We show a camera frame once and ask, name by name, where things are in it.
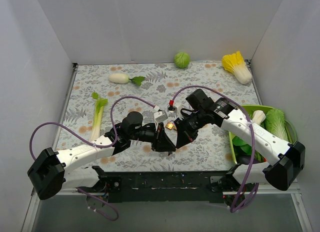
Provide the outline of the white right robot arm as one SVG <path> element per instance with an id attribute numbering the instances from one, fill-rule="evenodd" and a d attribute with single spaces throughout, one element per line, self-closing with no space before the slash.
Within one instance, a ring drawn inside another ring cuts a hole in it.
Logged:
<path id="1" fill-rule="evenodd" d="M 177 148 L 193 142 L 204 125 L 214 124 L 244 140 L 266 160 L 258 164 L 235 165 L 217 182 L 221 190 L 237 191 L 247 183 L 269 183 L 278 190 L 286 191 L 303 170 L 306 148 L 302 143 L 290 143 L 268 132 L 231 99 L 222 95 L 213 101 L 203 92 L 203 86 L 197 86 L 186 100 L 193 112 L 182 116 L 181 110 L 177 110 L 178 118 L 174 121 Z"/>

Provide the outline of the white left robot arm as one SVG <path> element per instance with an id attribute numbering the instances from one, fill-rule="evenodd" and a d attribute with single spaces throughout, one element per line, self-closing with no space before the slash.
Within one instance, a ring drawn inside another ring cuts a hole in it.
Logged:
<path id="1" fill-rule="evenodd" d="M 38 197 L 46 200 L 62 189 L 73 187 L 103 191 L 107 183 L 102 171 L 90 169 L 87 174 L 77 175 L 74 170 L 97 159 L 123 152 L 131 146 L 132 140 L 148 142 L 156 152 L 171 154 L 176 150 L 165 132 L 163 122 L 145 125 L 142 122 L 142 114 L 131 112 L 109 132 L 89 144 L 60 151 L 52 148 L 42 150 L 27 172 Z"/>

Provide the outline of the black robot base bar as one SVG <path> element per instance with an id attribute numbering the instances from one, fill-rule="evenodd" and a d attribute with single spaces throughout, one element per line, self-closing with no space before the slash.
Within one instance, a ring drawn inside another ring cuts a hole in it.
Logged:
<path id="1" fill-rule="evenodd" d="M 236 192 L 240 183 L 228 171 L 105 172 L 93 167 L 98 181 L 81 186 L 87 193 L 107 194 L 110 203 L 223 203 L 223 192 Z"/>

